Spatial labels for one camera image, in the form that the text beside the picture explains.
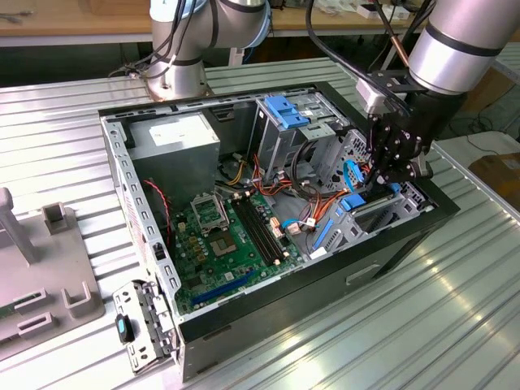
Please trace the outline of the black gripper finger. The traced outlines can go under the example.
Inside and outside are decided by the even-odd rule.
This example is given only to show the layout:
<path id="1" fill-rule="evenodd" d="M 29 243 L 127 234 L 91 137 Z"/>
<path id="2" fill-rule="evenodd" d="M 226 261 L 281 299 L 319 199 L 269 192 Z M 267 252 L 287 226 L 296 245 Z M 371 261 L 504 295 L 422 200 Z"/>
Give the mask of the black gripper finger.
<path id="1" fill-rule="evenodd" d="M 391 141 L 377 146 L 377 182 L 403 183 L 431 178 L 423 146 L 416 141 Z"/>
<path id="2" fill-rule="evenodd" d="M 387 115 L 372 115 L 369 136 L 366 139 L 367 151 L 370 153 L 371 169 L 366 176 L 365 184 L 386 184 L 388 182 L 388 126 Z"/>

